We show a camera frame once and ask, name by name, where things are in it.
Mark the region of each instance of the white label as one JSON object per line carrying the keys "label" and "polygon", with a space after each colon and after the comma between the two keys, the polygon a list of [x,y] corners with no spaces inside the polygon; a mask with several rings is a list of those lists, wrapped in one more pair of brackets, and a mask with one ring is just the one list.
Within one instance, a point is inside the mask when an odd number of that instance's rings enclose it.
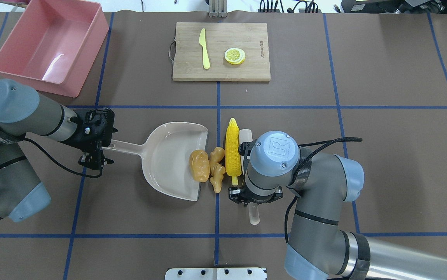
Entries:
{"label": "white label", "polygon": [[363,10],[363,7],[365,7],[365,4],[355,5],[351,8],[351,11],[361,11]]}

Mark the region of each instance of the yellow corn cob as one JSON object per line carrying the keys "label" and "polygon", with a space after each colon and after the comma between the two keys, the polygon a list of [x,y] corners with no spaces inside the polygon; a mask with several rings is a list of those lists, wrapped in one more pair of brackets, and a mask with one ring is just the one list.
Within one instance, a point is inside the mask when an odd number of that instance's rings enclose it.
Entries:
{"label": "yellow corn cob", "polygon": [[236,119],[231,118],[225,135],[225,170],[232,177],[232,186],[238,185],[237,177],[241,171],[241,156],[239,155],[239,127]]}

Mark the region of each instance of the lemon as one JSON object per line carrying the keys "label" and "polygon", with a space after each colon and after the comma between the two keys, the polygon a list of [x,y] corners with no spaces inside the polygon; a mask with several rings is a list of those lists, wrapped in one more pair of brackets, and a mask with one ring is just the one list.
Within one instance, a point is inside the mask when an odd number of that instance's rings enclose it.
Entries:
{"label": "lemon", "polygon": [[229,48],[225,51],[225,60],[230,64],[241,64],[246,59],[246,54],[242,49],[239,48]]}

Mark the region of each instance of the knife handle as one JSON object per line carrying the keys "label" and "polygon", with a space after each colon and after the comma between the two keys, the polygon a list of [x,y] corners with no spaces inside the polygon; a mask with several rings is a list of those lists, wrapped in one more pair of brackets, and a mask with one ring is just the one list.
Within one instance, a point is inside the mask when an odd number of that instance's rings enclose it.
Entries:
{"label": "knife handle", "polygon": [[208,57],[208,51],[206,50],[206,46],[203,46],[203,68],[210,68],[210,58]]}

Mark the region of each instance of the wooden cutting board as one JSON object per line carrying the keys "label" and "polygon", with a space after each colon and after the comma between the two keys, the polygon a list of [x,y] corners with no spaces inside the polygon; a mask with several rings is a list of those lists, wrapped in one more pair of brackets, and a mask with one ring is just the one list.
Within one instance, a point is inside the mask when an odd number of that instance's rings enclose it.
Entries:
{"label": "wooden cutting board", "polygon": [[[203,68],[201,29],[206,29],[210,68]],[[266,23],[177,23],[174,81],[268,82],[270,59]],[[224,58],[229,48],[240,48],[246,60],[232,65]]]}

